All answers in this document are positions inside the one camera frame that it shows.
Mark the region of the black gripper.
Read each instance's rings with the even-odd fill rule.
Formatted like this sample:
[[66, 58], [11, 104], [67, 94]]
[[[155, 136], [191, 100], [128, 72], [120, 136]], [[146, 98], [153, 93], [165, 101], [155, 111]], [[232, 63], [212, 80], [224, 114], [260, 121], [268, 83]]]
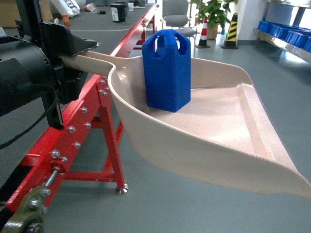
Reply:
[[60, 104], [79, 98], [87, 72], [54, 66], [48, 57], [75, 56], [98, 47], [100, 43], [79, 38], [61, 24], [42, 22], [40, 29], [45, 53], [29, 41], [12, 36], [0, 37], [1, 116], [40, 97], [44, 99], [44, 107], [48, 108], [52, 105], [54, 90]]

